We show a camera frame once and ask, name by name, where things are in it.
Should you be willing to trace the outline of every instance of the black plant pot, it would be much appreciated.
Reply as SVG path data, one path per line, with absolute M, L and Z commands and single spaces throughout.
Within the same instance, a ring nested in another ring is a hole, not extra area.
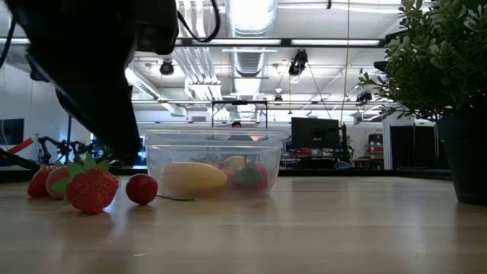
M 438 121 L 438 137 L 450 165 L 460 202 L 487 206 L 487 146 L 482 115 L 456 115 Z

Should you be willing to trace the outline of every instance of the potted plant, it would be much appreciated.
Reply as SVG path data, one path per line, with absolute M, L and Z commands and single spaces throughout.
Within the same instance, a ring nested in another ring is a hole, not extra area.
M 387 79 L 361 83 L 401 106 L 386 113 L 435 121 L 458 199 L 487 206 L 487 2 L 439 0 L 424 10 L 422 0 L 403 0 L 399 10 L 403 32 L 387 45 Z

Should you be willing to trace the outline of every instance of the clear plastic bowl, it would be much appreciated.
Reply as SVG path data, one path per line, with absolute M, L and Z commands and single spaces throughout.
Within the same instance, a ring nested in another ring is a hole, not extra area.
M 256 195 L 277 180 L 280 132 L 154 129 L 144 135 L 148 173 L 158 181 L 160 195 Z

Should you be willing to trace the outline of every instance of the computer monitor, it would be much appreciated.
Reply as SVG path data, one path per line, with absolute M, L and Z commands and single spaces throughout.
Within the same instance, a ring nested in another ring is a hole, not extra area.
M 293 148 L 340 148 L 339 121 L 334 119 L 291 118 Z

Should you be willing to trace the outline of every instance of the table surface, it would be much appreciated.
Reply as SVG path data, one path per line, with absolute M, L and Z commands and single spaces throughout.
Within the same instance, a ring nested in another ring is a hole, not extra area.
M 120 179 L 95 216 L 0 185 L 2 273 L 487 272 L 487 209 L 448 182 L 285 177 L 254 199 L 136 206 Z

